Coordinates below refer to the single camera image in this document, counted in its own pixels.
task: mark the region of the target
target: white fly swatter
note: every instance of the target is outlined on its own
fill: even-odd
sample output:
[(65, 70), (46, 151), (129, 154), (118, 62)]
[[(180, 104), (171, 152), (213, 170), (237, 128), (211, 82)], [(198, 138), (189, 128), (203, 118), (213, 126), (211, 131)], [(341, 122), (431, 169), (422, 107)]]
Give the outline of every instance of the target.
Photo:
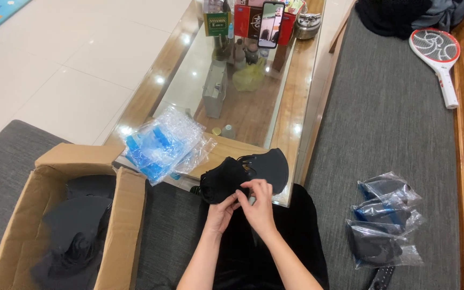
[(457, 108), (459, 104), (449, 73), (461, 52), (461, 47), (454, 36), (445, 31), (425, 28), (415, 30), (411, 34), (409, 45), (413, 52), (436, 72), (447, 109)]

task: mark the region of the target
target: smartphone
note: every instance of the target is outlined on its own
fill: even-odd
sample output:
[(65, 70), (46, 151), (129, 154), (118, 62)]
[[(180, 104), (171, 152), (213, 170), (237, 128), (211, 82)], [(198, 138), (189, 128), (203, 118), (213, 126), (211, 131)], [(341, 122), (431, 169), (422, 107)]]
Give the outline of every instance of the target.
[(280, 25), (284, 17), (284, 2), (266, 1), (262, 4), (261, 29), (259, 30), (259, 44), (263, 49), (277, 47)]

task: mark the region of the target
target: white tile floor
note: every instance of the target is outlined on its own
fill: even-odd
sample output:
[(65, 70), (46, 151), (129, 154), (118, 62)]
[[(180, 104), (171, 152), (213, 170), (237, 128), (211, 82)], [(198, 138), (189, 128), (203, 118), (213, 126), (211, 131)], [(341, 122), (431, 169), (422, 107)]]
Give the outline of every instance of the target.
[[(0, 130), (20, 119), (74, 143), (102, 144), (191, 3), (163, 2), (166, 15), (154, 0), (32, 0), (0, 26)], [(326, 1), (315, 72), (322, 87), (328, 44), (349, 6)], [(319, 97), (309, 100), (299, 160)]]

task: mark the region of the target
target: glass coffee table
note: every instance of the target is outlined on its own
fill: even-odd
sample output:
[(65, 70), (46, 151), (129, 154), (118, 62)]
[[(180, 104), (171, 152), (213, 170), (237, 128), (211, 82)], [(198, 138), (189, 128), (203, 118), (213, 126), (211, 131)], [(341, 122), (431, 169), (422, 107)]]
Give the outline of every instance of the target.
[[(321, 12), (322, 7), (323, 1), (308, 1), (309, 13)], [(209, 154), (209, 161), (194, 169), (190, 177), (199, 179), (228, 156), (238, 158), (280, 148), (289, 164), (289, 180), (284, 191), (274, 195), (273, 202), (288, 207), (318, 37), (310, 40), (293, 38), (288, 45), (263, 51), (262, 65), (257, 71), (257, 75), (262, 71), (261, 81), (255, 90), (241, 91), (241, 82), (234, 82), (238, 70), (233, 62), (216, 62), (215, 57), (213, 60), (215, 39), (205, 36), (202, 24), (191, 3), (105, 145), (123, 144), (123, 134), (173, 106), (203, 124), (205, 134), (218, 144)], [(216, 65), (226, 70), (221, 81), (213, 79), (210, 72)], [(221, 110), (213, 106), (213, 94), (222, 99)], [(233, 135), (227, 135), (230, 138), (216, 135), (228, 125), (233, 130)]]

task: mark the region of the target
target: green box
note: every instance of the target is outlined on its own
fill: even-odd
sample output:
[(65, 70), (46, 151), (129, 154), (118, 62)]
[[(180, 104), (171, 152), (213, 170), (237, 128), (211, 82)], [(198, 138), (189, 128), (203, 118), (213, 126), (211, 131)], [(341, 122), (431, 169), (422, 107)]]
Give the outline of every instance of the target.
[(231, 21), (230, 12), (223, 13), (204, 13), (204, 25), (206, 36), (218, 36), (229, 34), (229, 24)]

